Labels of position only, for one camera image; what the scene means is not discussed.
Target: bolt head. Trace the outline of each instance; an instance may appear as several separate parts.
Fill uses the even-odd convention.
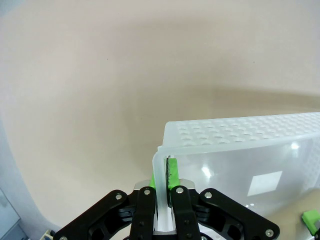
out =
[[[204,194],[205,198],[206,199],[210,199],[212,197],[212,193],[207,191],[205,194]]]
[[[115,199],[117,199],[117,200],[122,199],[122,195],[121,195],[121,194],[117,194],[117,195],[115,196]]]
[[[271,229],[268,229],[267,231],[265,231],[265,235],[269,238],[271,238],[274,235],[274,231],[272,231]]]
[[[182,187],[178,187],[176,190],[175,190],[178,194],[182,194],[184,192],[184,189]]]

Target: white perforated lid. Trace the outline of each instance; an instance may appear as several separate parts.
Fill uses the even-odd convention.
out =
[[[243,143],[320,132],[320,113],[175,121],[165,125],[163,147]]]

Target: translucent plastic box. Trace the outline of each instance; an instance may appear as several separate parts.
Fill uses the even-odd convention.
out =
[[[215,188],[263,216],[320,180],[320,113],[168,122],[153,157],[159,230],[170,230],[165,161],[200,193]]]

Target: green object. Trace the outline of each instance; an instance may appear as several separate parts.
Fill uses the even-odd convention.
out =
[[[149,183],[149,187],[156,189],[155,175],[152,173],[152,177]]]
[[[319,212],[317,210],[306,211],[302,214],[301,218],[311,235],[314,236],[316,231],[318,231],[315,223],[320,220]]]
[[[176,158],[168,158],[166,164],[167,185],[168,189],[171,190],[175,186],[180,185],[178,161]]]

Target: black plastic part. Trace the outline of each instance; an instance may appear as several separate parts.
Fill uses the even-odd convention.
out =
[[[315,234],[314,234],[314,240],[320,240],[320,229],[315,232]]]
[[[166,189],[166,202],[168,207],[171,208],[171,201],[170,201],[170,189],[169,189],[169,176],[170,176],[170,167],[169,167],[169,159],[171,156],[169,155],[165,160],[165,189]]]
[[[196,218],[191,205],[189,190],[185,186],[175,186],[170,191],[171,204],[175,219],[175,228],[178,240],[194,239],[200,240],[201,235]]]
[[[175,235],[154,235],[152,240],[179,240],[180,238],[178,238],[178,236],[175,234]]]
[[[280,234],[276,224],[216,189],[208,188],[200,194],[190,189],[189,193],[198,222],[215,230],[225,239],[275,240]],[[211,197],[205,197],[206,193],[210,193]],[[272,230],[273,236],[267,236],[266,230]]]
[[[204,239],[206,240],[213,240],[211,237],[209,237],[207,234],[204,234],[204,233],[201,233],[201,237],[205,237]]]
[[[131,223],[130,240],[153,239],[155,211],[156,190],[152,187],[141,188],[138,193],[136,212]]]
[[[128,226],[136,211],[138,190],[127,195],[113,190],[75,220],[58,231],[53,240],[109,240]]]

